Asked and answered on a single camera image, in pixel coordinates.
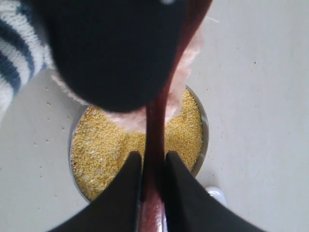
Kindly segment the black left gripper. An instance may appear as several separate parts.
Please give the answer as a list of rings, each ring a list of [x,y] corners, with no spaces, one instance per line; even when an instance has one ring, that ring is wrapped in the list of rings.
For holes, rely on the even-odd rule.
[[[86,102],[130,112],[168,81],[187,2],[31,0],[56,68]]]

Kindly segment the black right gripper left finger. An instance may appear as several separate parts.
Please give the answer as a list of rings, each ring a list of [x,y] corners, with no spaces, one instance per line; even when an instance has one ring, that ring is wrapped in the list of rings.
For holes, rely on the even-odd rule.
[[[136,232],[140,204],[141,156],[131,152],[108,187],[86,208],[53,232]]]

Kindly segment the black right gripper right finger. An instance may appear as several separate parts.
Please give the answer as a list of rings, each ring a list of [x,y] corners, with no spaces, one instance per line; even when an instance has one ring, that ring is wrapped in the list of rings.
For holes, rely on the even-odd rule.
[[[211,197],[174,151],[165,161],[165,211],[169,232],[256,231]]]

